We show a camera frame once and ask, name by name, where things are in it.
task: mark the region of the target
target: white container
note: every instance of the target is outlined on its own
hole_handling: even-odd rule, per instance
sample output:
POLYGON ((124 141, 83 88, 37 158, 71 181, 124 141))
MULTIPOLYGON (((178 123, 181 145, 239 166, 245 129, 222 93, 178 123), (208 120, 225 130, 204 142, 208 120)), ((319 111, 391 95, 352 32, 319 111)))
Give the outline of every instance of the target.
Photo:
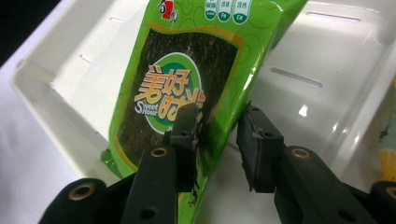
MULTIPOLYGON (((81 177, 118 180, 100 154, 146 4, 72 1, 15 71, 17 91, 81 177)), ((368 130, 396 74, 395 23, 394 1, 309 1, 251 93, 287 145, 315 150, 343 181, 365 190, 378 173, 376 151, 367 147, 377 133, 368 130)), ((198 222, 279 222, 273 195, 248 193, 232 149, 207 192, 198 222)))

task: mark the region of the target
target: printed logo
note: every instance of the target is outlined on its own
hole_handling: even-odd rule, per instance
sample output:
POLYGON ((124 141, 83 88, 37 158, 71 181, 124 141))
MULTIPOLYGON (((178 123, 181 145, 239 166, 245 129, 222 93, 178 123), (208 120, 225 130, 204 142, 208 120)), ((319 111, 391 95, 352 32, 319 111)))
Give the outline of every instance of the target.
POLYGON ((174 9, 174 5, 175 3, 173 0, 161 0, 160 4, 158 4, 163 20, 170 22, 177 20, 178 12, 174 9))
POLYGON ((236 0, 233 5, 233 21, 243 24, 248 19, 251 0, 236 0))
POLYGON ((231 5, 233 0, 220 0, 219 1, 219 20, 226 22, 231 17, 231 5))
POLYGON ((170 53, 149 65, 134 102, 136 113, 145 115, 157 133, 172 128, 181 106, 197 103, 202 108, 205 94, 194 61, 186 54, 170 53))
POLYGON ((218 0, 206 0, 205 3, 205 17, 212 21, 215 19, 217 13, 218 13, 218 0))

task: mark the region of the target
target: table surface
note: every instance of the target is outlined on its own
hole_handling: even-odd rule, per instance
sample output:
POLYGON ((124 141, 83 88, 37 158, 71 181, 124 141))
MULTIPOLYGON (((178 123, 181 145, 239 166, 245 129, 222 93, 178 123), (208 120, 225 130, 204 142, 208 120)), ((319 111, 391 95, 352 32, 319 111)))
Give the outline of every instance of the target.
POLYGON ((78 178, 12 87, 15 65, 50 28, 66 3, 57 6, 0 69, 2 223, 37 223, 59 191, 78 178))

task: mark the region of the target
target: seaweed sheet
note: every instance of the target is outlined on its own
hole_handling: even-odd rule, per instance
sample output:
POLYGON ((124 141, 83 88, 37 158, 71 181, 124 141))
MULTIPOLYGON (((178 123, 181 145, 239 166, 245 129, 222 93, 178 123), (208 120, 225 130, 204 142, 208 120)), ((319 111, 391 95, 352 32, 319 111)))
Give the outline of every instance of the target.
POLYGON ((138 94, 149 65, 155 64, 159 59, 173 52, 181 52, 192 58, 201 74, 203 90, 206 95, 203 106, 205 123, 224 89, 237 53, 237 47, 208 34, 166 35, 152 29, 149 31, 147 41, 142 48, 132 92, 128 93, 131 97, 128 100, 125 119, 118 134, 122 149, 134 164, 138 164, 145 149, 158 146, 163 140, 163 134, 155 132, 149 126, 144 118, 145 115, 136 113, 134 96, 138 94))

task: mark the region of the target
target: seaweed snack package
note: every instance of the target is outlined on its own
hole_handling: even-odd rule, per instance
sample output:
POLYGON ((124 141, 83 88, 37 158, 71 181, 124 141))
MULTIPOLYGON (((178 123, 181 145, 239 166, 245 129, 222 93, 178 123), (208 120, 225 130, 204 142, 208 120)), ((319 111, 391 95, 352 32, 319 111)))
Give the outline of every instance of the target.
POLYGON ((305 2, 149 1, 102 160, 120 177, 132 174, 143 151, 160 145, 163 134, 172 129, 177 110, 198 104, 203 113, 196 163, 198 200, 194 193, 180 193, 178 198, 179 223, 192 223, 266 52, 305 2))

